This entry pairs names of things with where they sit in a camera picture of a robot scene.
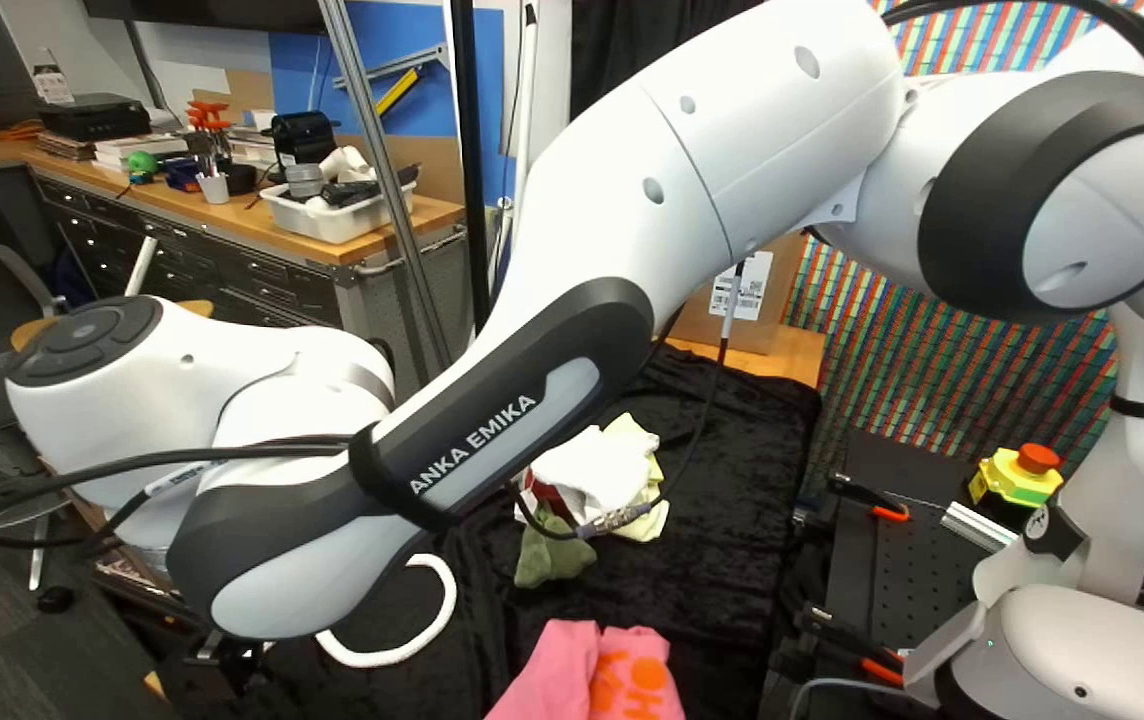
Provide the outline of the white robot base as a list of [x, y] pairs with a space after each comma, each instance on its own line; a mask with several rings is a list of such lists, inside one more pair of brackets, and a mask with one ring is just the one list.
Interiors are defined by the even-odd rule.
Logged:
[[904, 690], [994, 720], [1144, 720], [1144, 303], [1119, 306], [1112, 421], [974, 605], [919, 638]]

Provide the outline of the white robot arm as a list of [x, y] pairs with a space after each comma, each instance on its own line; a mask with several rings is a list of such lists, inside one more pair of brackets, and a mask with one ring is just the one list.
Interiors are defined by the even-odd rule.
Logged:
[[1144, 72], [918, 83], [868, 0], [760, 0], [542, 151], [487, 325], [417, 395], [352, 332], [165, 297], [68, 311], [5, 395], [207, 624], [317, 636], [625, 392], [689, 290], [795, 226], [994, 319], [1144, 306]]

